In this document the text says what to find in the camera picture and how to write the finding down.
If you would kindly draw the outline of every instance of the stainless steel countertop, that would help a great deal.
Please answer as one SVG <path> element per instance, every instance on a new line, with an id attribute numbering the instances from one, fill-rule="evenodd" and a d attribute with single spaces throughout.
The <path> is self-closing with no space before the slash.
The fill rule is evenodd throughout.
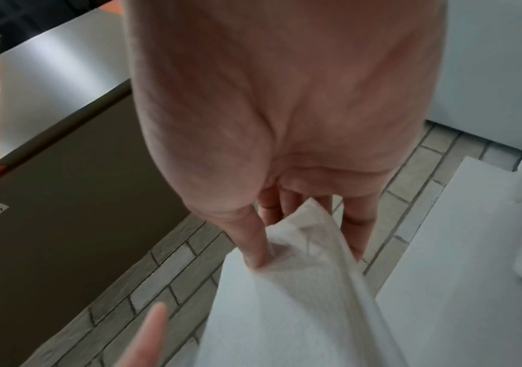
<path id="1" fill-rule="evenodd" d="M 99 9 L 3 53 L 0 161 L 128 80 L 123 19 Z"/>

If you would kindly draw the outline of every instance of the tile floor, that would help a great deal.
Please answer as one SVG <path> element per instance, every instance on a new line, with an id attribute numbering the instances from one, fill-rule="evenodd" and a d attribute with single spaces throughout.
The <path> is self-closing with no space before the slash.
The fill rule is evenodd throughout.
<path id="1" fill-rule="evenodd" d="M 427 123 L 384 190 L 379 219 L 360 265 L 377 293 L 465 156 L 512 171 L 522 152 Z M 334 198 L 341 223 L 343 203 Z M 22 367 L 112 367 L 150 305 L 168 305 L 166 367 L 190 366 L 214 299 L 222 261 L 234 248 L 215 226 L 188 216 Z"/>

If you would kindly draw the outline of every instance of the white sheet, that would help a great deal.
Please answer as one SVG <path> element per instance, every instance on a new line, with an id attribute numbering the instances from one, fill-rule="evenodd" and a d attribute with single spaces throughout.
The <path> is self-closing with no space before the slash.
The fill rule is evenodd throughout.
<path id="1" fill-rule="evenodd" d="M 249 270 L 234 250 L 197 366 L 406 366 L 331 216 L 308 200 L 267 228 L 275 259 Z"/>

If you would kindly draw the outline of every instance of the hand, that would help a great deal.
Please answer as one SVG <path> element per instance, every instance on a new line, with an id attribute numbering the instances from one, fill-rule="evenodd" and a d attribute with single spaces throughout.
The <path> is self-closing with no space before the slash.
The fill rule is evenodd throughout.
<path id="1" fill-rule="evenodd" d="M 166 305 L 156 303 L 116 367 L 158 367 L 167 325 Z"/>
<path id="2" fill-rule="evenodd" d="M 307 198 L 365 251 L 383 187 L 419 133 L 442 55 L 439 0 L 128 0 L 146 143 L 194 213 L 249 266 Z M 257 200 L 257 214 L 252 203 Z"/>

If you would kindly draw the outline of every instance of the folded corner of cloth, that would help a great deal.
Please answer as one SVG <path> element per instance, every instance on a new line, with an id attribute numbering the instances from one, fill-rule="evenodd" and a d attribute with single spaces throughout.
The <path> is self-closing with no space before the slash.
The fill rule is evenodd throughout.
<path id="1" fill-rule="evenodd" d="M 403 367 L 333 218 L 313 199 L 267 228 L 274 258 L 224 261 L 196 366 Z"/>

